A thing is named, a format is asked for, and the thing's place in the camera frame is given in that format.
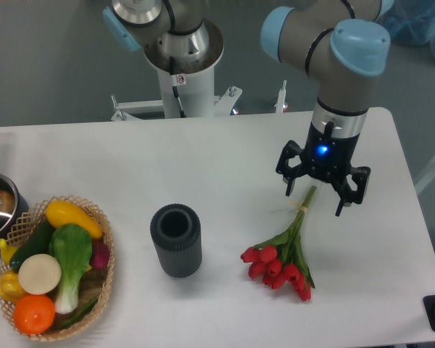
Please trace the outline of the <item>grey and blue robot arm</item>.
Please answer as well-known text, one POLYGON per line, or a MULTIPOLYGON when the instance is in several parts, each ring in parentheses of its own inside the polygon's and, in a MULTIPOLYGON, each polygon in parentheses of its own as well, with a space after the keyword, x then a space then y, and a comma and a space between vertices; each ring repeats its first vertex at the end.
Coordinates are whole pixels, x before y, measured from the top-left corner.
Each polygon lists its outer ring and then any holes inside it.
MULTIPOLYGON (((370 169, 351 159, 390 46, 377 20, 391 7, 317 1, 302 11, 277 7, 265 18, 263 51, 320 84, 306 144, 288 142, 276 166, 288 189, 308 175, 332 185, 340 207, 362 203, 370 169)), ((217 114, 214 68, 223 36, 201 1, 111 1, 103 18, 126 50, 143 50, 156 69, 165 117, 217 114)))

